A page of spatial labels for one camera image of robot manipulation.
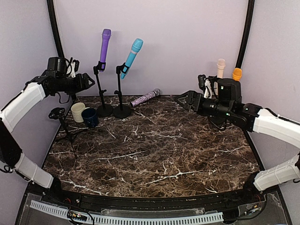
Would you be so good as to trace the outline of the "rhinestone silver-head microphone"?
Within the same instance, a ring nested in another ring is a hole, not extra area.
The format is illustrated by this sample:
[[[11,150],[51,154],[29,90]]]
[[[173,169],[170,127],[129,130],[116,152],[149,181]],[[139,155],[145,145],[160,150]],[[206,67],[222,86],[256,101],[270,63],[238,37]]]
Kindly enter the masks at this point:
[[[143,96],[141,96],[141,97],[139,97],[139,98],[131,101],[130,105],[132,107],[135,107],[135,106],[137,106],[139,104],[142,104],[142,103],[144,103],[144,102],[146,102],[146,101],[148,101],[148,100],[150,100],[152,98],[155,98],[155,97],[159,96],[161,94],[161,92],[162,91],[160,89],[154,89],[153,91],[148,92],[147,94],[145,94],[145,95],[143,95]]]

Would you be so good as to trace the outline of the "black stand holding purple microphone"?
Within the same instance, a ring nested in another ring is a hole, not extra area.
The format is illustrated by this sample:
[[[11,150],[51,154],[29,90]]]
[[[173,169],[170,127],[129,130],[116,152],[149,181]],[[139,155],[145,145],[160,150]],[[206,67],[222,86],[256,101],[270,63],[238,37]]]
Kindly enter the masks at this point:
[[[113,112],[113,107],[110,104],[106,104],[104,101],[104,93],[107,90],[101,89],[100,80],[99,80],[99,72],[104,72],[105,70],[105,63],[104,62],[98,62],[96,66],[93,67],[94,75],[96,76],[97,86],[98,86],[98,93],[101,100],[101,105],[97,108],[96,113],[98,117],[108,117]]]

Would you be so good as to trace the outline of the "black tripod shock-mount stand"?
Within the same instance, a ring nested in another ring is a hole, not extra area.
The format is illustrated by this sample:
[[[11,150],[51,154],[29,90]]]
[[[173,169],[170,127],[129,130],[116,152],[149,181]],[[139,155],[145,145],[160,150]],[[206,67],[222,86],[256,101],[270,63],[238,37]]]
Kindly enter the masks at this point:
[[[66,110],[63,107],[56,107],[51,110],[51,112],[48,115],[48,118],[52,119],[52,120],[59,120],[60,126],[63,128],[63,130],[65,132],[65,136],[58,138],[55,142],[57,143],[61,140],[69,141],[71,144],[71,149],[72,149],[73,155],[74,155],[75,159],[78,159],[78,155],[76,154],[73,143],[79,134],[81,134],[83,132],[87,132],[88,130],[90,130],[90,128],[84,128],[80,131],[73,132],[73,133],[71,131],[69,131],[68,124],[65,122],[65,118],[66,118],[65,111]]]

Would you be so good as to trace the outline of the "purple microphone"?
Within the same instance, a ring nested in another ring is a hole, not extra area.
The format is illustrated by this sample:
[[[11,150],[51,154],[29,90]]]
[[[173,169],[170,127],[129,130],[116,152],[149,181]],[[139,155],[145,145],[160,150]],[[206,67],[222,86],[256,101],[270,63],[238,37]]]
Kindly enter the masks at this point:
[[[104,29],[102,32],[102,44],[100,52],[99,70],[104,71],[106,66],[106,57],[108,51],[109,40],[111,37],[111,30]]]

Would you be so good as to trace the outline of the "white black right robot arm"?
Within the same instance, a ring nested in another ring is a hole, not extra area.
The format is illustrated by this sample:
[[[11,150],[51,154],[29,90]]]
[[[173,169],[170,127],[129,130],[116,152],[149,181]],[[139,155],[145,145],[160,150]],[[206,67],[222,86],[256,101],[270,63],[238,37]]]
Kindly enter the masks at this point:
[[[174,98],[187,111],[221,120],[221,130],[230,123],[244,131],[272,136],[295,147],[300,146],[300,124],[275,114],[269,108],[242,103],[241,84],[231,78],[198,76],[200,89],[209,95],[190,90]],[[240,191],[239,199],[250,203],[257,192],[288,181],[300,181],[300,156],[296,155],[271,169],[252,173]]]

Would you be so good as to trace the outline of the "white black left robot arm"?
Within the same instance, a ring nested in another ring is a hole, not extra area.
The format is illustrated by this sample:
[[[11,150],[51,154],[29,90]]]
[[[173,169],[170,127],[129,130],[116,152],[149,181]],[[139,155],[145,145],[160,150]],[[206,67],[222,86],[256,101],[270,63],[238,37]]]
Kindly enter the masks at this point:
[[[80,62],[63,57],[50,57],[47,69],[30,81],[0,110],[0,160],[4,171],[16,171],[29,182],[48,189],[48,197],[55,204],[66,201],[66,193],[56,185],[59,181],[25,156],[12,133],[23,118],[49,96],[63,92],[73,96],[89,89],[95,81],[87,73],[79,73]]]

